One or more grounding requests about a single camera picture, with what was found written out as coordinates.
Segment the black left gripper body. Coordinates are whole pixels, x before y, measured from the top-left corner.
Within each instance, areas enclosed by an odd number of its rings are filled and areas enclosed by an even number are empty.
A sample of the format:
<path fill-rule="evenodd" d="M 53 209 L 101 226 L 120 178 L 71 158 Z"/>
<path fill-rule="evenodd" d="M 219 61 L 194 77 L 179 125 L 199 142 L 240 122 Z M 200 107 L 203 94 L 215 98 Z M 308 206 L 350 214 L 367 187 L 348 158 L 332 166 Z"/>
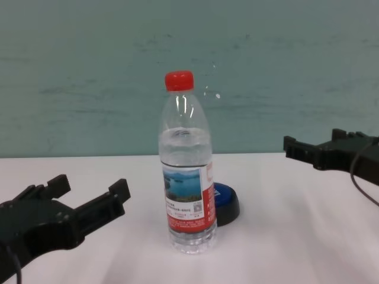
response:
<path fill-rule="evenodd" d="M 6 201 L 1 204 L 1 273 L 14 274 L 5 246 L 22 267 L 43 254 L 74 249 L 82 243 L 74 209 L 52 200 Z"/>

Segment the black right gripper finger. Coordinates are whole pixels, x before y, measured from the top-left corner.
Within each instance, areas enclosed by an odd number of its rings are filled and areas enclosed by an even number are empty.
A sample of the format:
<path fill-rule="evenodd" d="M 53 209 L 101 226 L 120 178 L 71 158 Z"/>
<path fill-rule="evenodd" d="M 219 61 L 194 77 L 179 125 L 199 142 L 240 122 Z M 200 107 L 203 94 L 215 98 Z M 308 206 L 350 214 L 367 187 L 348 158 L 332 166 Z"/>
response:
<path fill-rule="evenodd" d="M 315 146 L 299 142 L 293 137 L 285 136 L 283 140 L 283 150 L 285 151 L 286 158 L 311 164 L 315 168 Z"/>
<path fill-rule="evenodd" d="M 332 130 L 332 141 L 337 142 L 340 140 L 347 140 L 347 139 L 353 139 L 353 138 L 359 138 L 359 139 L 370 139 L 370 137 L 360 131 L 356 132 L 346 132 L 345 130 L 341 130 L 338 128 L 334 128 Z"/>

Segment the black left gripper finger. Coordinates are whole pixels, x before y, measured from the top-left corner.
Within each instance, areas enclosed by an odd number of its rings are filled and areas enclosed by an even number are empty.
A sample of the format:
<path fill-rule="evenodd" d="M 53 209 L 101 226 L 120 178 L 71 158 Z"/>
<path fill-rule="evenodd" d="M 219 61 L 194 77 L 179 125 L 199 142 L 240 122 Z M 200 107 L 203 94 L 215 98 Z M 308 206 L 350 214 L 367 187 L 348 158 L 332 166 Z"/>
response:
<path fill-rule="evenodd" d="M 18 194 L 12 202 L 51 202 L 70 191 L 66 175 L 58 175 L 47 182 L 47 185 L 30 185 Z"/>
<path fill-rule="evenodd" d="M 108 192 L 75 208 L 79 232 L 84 237 L 125 214 L 124 203 L 131 198 L 126 179 L 119 179 Z"/>

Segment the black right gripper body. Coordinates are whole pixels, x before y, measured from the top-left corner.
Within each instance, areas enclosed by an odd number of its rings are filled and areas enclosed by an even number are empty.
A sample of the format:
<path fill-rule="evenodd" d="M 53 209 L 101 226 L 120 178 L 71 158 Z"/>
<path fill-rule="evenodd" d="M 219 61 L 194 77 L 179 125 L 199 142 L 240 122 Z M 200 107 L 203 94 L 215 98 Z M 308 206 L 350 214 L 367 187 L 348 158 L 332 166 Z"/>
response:
<path fill-rule="evenodd" d="M 337 170 L 349 173 L 354 158 L 358 154 L 352 173 L 361 179 L 378 185 L 378 146 L 367 147 L 361 143 L 353 149 L 339 148 L 323 150 L 314 161 L 317 170 Z"/>

